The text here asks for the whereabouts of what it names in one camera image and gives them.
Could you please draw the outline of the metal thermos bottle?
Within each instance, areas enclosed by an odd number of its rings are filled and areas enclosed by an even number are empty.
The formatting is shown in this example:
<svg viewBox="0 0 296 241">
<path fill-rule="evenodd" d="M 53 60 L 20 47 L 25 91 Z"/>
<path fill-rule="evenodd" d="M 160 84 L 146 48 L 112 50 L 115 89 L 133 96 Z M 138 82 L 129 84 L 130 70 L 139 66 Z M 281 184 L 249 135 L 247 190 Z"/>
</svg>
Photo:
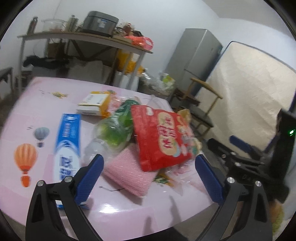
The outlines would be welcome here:
<svg viewBox="0 0 296 241">
<path fill-rule="evenodd" d="M 33 17 L 33 19 L 31 20 L 31 22 L 29 24 L 29 27 L 27 30 L 27 35 L 34 33 L 37 23 L 38 23 L 38 17 L 35 16 L 35 17 Z"/>
</svg>

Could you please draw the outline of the pink cleaning cloth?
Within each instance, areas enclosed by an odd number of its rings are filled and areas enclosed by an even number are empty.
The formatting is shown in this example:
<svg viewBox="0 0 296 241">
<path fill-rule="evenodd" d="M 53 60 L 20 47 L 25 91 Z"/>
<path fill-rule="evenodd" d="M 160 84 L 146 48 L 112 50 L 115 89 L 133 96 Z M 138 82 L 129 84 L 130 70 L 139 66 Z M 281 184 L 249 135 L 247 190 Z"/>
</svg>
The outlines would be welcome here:
<svg viewBox="0 0 296 241">
<path fill-rule="evenodd" d="M 104 165 L 103 173 L 120 187 L 142 198 L 147 195 L 158 171 L 143 171 L 136 144 L 130 144 Z"/>
</svg>

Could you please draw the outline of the grey rice cooker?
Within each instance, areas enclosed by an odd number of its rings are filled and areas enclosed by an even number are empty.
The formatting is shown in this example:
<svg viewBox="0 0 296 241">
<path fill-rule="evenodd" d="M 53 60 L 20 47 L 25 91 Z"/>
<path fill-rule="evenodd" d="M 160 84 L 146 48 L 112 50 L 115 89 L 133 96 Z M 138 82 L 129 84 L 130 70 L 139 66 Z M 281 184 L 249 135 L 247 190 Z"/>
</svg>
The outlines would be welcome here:
<svg viewBox="0 0 296 241">
<path fill-rule="evenodd" d="M 83 22 L 81 32 L 112 37 L 118 21 L 119 19 L 114 16 L 99 11 L 90 11 Z"/>
</svg>

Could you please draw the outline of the white storage box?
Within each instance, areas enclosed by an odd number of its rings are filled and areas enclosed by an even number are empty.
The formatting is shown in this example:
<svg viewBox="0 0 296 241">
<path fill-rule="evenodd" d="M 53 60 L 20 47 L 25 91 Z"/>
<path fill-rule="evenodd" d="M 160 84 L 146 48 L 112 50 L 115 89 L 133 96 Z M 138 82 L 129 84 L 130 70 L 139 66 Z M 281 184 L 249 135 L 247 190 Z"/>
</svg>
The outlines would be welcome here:
<svg viewBox="0 0 296 241">
<path fill-rule="evenodd" d="M 127 89 L 131 74 L 124 75 L 123 78 L 121 78 L 121 74 L 122 74 L 121 72 L 116 71 L 114 75 L 113 86 Z M 131 81 L 130 90 L 137 91 L 138 82 L 139 82 L 139 77 L 135 76 Z"/>
</svg>

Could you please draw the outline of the brown cardboard box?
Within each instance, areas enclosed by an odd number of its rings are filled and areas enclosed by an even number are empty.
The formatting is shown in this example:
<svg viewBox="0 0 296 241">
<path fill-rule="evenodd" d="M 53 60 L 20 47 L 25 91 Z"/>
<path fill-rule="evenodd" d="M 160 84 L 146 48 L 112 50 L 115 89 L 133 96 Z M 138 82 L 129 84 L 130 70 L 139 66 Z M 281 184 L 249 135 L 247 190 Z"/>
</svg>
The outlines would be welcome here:
<svg viewBox="0 0 296 241">
<path fill-rule="evenodd" d="M 140 78 L 138 81 L 137 91 L 148 95 L 154 95 L 160 98 L 167 98 L 171 95 L 174 89 L 175 80 L 169 82 L 156 80 L 155 82 L 151 83 Z"/>
</svg>

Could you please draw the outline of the yellow plastic bag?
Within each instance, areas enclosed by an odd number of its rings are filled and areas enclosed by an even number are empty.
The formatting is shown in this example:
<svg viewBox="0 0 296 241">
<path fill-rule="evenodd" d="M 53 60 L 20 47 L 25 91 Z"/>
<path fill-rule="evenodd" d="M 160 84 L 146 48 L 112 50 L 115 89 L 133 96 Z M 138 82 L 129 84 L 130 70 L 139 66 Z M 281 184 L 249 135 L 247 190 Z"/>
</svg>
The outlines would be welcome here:
<svg viewBox="0 0 296 241">
<path fill-rule="evenodd" d="M 135 70 L 136 61 L 133 61 L 133 53 L 119 50 L 116 58 L 117 71 L 122 72 L 125 70 L 125 74 L 131 74 Z"/>
</svg>

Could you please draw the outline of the clear glass bowl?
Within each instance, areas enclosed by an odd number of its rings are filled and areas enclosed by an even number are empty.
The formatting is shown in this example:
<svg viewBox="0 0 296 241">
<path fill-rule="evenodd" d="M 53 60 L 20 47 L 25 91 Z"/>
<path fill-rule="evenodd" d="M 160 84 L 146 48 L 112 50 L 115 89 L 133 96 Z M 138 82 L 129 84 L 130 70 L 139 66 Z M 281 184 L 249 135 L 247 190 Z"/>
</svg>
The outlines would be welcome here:
<svg viewBox="0 0 296 241">
<path fill-rule="evenodd" d="M 60 32 L 65 29 L 66 21 L 60 19 L 46 19 L 42 20 L 43 32 Z"/>
</svg>

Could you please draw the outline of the red snack bag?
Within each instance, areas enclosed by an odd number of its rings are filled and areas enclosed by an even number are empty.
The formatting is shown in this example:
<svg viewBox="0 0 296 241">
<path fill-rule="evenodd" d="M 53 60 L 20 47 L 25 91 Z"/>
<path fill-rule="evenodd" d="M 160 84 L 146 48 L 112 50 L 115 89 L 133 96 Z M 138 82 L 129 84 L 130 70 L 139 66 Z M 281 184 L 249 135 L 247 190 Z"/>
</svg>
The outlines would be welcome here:
<svg viewBox="0 0 296 241">
<path fill-rule="evenodd" d="M 189 123 L 178 113 L 133 105 L 131 114 L 143 171 L 157 171 L 197 156 L 199 141 Z"/>
</svg>

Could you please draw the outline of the white sack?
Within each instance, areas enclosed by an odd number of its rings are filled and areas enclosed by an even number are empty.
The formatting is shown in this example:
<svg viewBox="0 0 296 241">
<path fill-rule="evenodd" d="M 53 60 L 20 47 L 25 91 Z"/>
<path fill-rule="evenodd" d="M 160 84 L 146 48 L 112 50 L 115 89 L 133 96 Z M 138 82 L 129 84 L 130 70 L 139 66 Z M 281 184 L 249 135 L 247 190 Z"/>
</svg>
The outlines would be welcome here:
<svg viewBox="0 0 296 241">
<path fill-rule="evenodd" d="M 70 61 L 67 78 L 105 84 L 111 73 L 111 67 L 103 65 L 100 60 L 81 61 L 74 58 Z"/>
</svg>

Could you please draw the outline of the green drink bottle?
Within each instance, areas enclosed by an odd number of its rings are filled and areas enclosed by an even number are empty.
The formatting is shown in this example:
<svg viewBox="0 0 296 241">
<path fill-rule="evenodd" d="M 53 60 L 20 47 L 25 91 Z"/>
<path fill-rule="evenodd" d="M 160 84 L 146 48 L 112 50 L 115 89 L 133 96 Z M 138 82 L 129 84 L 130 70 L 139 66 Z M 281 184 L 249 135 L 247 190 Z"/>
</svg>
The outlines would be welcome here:
<svg viewBox="0 0 296 241">
<path fill-rule="evenodd" d="M 127 99 L 113 114 L 98 122 L 91 142 L 84 149 L 85 164 L 89 164 L 97 154 L 108 161 L 126 147 L 133 134 L 131 107 L 139 104 L 134 99 Z"/>
</svg>

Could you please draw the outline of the black clothing pile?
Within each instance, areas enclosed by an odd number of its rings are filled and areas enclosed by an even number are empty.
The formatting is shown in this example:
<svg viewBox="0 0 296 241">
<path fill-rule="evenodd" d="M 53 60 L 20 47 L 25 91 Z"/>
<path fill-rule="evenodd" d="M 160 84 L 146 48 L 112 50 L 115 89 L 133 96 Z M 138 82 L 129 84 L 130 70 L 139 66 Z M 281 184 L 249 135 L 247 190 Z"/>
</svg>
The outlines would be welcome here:
<svg viewBox="0 0 296 241">
<path fill-rule="evenodd" d="M 27 56 L 23 61 L 23 67 L 32 65 L 34 67 L 41 67 L 46 69 L 58 69 L 69 64 L 67 59 L 57 60 L 54 58 L 40 58 L 36 55 Z"/>
</svg>

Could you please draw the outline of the orange red plastic bag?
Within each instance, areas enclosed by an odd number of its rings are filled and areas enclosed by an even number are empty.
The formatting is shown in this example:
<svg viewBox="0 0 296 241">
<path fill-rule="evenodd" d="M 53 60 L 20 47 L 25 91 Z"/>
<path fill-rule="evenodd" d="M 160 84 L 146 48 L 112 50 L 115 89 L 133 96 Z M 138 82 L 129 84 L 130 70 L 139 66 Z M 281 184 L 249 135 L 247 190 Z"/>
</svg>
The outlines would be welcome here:
<svg viewBox="0 0 296 241">
<path fill-rule="evenodd" d="M 148 37 L 144 37 L 144 36 L 126 36 L 125 37 L 128 40 L 132 41 L 132 44 L 138 47 L 141 47 L 145 50 L 151 51 L 154 47 L 154 42 L 148 38 Z"/>
</svg>

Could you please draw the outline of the clear red plastic wrapper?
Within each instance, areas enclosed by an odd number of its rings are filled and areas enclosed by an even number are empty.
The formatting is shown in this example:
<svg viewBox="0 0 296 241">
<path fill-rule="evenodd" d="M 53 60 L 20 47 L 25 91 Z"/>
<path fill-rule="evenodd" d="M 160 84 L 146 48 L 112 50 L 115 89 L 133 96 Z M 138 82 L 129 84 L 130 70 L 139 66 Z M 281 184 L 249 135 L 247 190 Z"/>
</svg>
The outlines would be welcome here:
<svg viewBox="0 0 296 241">
<path fill-rule="evenodd" d="M 122 103 L 129 99 L 126 95 L 118 94 L 113 90 L 107 90 L 110 93 L 110 103 L 108 105 L 107 111 L 109 113 L 114 113 Z"/>
</svg>

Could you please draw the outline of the yellow white medicine box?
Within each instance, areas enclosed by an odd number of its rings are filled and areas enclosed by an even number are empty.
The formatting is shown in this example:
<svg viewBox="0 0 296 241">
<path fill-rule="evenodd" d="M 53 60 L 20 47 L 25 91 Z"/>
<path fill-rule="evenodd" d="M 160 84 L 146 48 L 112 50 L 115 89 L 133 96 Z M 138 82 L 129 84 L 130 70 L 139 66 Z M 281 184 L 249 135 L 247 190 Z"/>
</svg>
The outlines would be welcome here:
<svg viewBox="0 0 296 241">
<path fill-rule="evenodd" d="M 110 112 L 108 111 L 110 101 L 110 92 L 92 91 L 77 105 L 76 113 L 106 118 L 110 115 Z"/>
</svg>

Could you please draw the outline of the blue white toothpaste box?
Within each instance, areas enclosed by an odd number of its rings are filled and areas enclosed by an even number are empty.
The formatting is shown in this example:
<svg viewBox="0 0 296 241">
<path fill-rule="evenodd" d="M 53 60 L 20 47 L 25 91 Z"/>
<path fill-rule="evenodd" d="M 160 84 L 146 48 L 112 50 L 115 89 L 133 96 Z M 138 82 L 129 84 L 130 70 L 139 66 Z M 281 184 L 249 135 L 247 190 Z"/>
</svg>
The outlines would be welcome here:
<svg viewBox="0 0 296 241">
<path fill-rule="evenodd" d="M 74 176 L 80 169 L 80 120 L 79 114 L 62 115 L 54 149 L 54 182 Z"/>
</svg>

